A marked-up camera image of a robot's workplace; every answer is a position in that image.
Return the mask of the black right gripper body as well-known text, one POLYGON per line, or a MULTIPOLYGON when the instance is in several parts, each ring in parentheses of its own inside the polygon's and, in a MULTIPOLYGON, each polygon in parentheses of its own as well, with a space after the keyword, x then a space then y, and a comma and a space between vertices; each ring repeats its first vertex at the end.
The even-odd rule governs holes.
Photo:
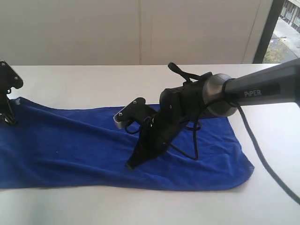
POLYGON ((195 156, 199 156, 196 142, 197 120, 203 112, 204 82, 190 82, 181 87, 165 89, 159 99, 158 112, 147 116, 141 126, 138 140, 138 156, 158 157, 166 152, 173 139, 189 122, 193 132, 195 156))

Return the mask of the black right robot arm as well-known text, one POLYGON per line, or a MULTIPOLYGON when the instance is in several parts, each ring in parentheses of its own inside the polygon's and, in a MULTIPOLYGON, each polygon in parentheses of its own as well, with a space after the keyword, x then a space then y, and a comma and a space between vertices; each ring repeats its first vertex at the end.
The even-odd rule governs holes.
POLYGON ((159 111, 144 120, 126 163, 130 169, 164 154, 188 123, 203 116, 228 117, 239 106, 300 101, 299 59, 239 78, 212 73, 186 78, 182 86, 165 89, 159 111))

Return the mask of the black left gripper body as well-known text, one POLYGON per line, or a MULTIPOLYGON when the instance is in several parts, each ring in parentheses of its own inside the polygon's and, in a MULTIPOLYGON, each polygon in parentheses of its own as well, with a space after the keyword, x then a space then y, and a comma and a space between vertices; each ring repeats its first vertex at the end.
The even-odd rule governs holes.
POLYGON ((13 112, 10 106, 10 101, 9 98, 7 97, 7 95, 10 93, 11 93, 11 89, 0 91, 0 113, 10 114, 13 116, 13 112))

